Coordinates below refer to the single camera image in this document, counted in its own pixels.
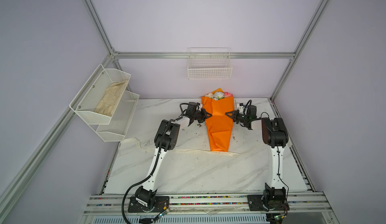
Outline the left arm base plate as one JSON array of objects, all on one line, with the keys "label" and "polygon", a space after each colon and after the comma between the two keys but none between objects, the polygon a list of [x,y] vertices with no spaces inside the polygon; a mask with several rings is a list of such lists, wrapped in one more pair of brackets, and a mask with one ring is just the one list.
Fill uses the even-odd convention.
[{"label": "left arm base plate", "polygon": [[132,196],[130,197],[129,207],[126,208],[126,211],[128,213],[160,213],[169,207],[169,204],[169,196],[156,195],[148,204]]}]

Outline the pink fake rose spray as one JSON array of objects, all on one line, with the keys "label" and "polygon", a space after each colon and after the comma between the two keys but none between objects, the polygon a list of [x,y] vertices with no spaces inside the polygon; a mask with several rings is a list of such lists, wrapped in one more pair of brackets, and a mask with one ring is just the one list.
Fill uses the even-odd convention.
[{"label": "pink fake rose spray", "polygon": [[229,92],[225,92],[224,93],[224,98],[228,98],[228,97],[233,97],[233,94],[231,94]]}]

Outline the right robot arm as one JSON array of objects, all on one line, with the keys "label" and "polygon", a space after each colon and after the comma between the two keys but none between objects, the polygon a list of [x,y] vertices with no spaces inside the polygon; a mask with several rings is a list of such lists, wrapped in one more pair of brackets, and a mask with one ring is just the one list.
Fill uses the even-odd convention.
[{"label": "right robot arm", "polygon": [[286,209],[289,186],[283,178],[283,156],[289,135],[282,118],[270,118],[267,112],[258,115],[257,107],[251,101],[240,104],[238,110],[226,112],[225,115],[248,130],[260,130],[263,143],[267,146],[269,178],[256,205],[267,212]]}]

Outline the orange wrapping paper sheet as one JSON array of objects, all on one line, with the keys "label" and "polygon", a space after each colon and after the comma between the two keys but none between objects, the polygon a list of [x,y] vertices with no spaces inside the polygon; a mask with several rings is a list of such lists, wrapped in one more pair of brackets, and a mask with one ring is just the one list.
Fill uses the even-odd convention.
[{"label": "orange wrapping paper sheet", "polygon": [[[224,92],[218,88],[210,93]],[[225,115],[226,112],[234,111],[234,97],[223,98],[221,100],[202,97],[203,108],[212,114],[205,123],[208,131],[211,151],[228,152],[230,139],[233,129],[233,120]]]}]

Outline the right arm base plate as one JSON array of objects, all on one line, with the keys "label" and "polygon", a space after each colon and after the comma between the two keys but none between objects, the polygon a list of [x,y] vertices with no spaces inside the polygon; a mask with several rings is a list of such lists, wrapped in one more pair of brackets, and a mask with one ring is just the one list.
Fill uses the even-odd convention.
[{"label": "right arm base plate", "polygon": [[264,195],[248,195],[247,202],[250,211],[288,211],[289,206],[284,197],[269,197]]}]

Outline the cream fake rose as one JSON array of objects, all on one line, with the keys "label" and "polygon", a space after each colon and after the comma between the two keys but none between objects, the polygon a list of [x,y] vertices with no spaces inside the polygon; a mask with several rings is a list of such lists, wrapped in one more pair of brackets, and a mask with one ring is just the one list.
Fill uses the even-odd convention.
[{"label": "cream fake rose", "polygon": [[215,99],[215,95],[213,93],[209,93],[205,95],[205,97],[210,98],[210,99]]}]

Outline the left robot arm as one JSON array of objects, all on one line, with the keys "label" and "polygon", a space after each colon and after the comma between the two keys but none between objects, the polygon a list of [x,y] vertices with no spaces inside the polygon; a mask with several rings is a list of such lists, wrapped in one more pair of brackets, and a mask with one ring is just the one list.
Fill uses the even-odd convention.
[{"label": "left robot arm", "polygon": [[135,200],[147,209],[152,209],[155,205],[156,178],[166,154],[176,147],[180,130],[192,125],[195,121],[203,123],[212,117],[212,114],[198,102],[181,103],[180,111],[181,114],[176,119],[164,119],[160,123],[154,138],[155,150],[151,166],[146,178],[137,184]]}]

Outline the white fake rose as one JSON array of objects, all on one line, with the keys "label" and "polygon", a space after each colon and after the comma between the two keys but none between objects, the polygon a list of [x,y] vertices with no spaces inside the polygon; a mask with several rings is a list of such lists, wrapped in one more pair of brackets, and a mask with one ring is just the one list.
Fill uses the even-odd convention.
[{"label": "white fake rose", "polygon": [[225,93],[224,92],[215,92],[214,94],[213,94],[213,98],[215,99],[215,100],[221,100],[221,99],[223,99],[223,98],[225,98],[226,96],[225,96]]}]

